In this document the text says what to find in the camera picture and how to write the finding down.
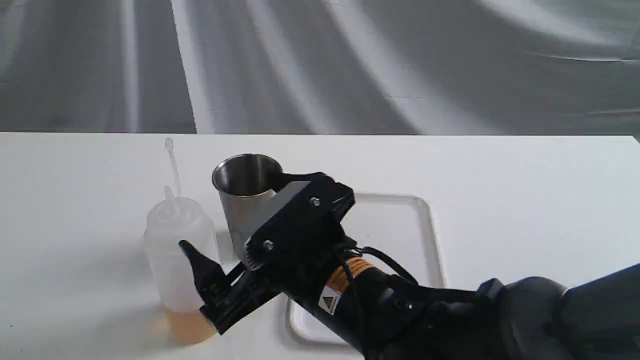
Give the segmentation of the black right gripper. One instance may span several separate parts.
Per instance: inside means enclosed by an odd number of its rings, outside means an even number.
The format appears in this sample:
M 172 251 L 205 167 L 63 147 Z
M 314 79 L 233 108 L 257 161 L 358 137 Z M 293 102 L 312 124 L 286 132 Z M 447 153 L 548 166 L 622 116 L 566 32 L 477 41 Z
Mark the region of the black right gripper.
M 267 185 L 278 193 L 246 240 L 247 267 L 240 262 L 226 273 L 189 241 L 178 242 L 203 301 L 199 312 L 220 335 L 279 294 L 321 321 L 379 317 L 381 272 L 341 224 L 354 191 L 324 172 L 272 172 Z

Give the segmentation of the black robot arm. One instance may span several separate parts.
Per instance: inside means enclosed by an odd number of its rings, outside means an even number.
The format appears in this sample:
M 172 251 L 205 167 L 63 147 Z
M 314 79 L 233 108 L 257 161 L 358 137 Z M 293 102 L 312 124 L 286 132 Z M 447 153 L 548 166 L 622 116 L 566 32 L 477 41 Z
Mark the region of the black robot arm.
M 179 242 L 219 334 L 285 294 L 366 360 L 639 358 L 638 264 L 570 288 L 542 276 L 425 287 L 346 234 L 350 187 L 322 172 L 267 179 L 275 196 L 243 225 L 232 271 Z

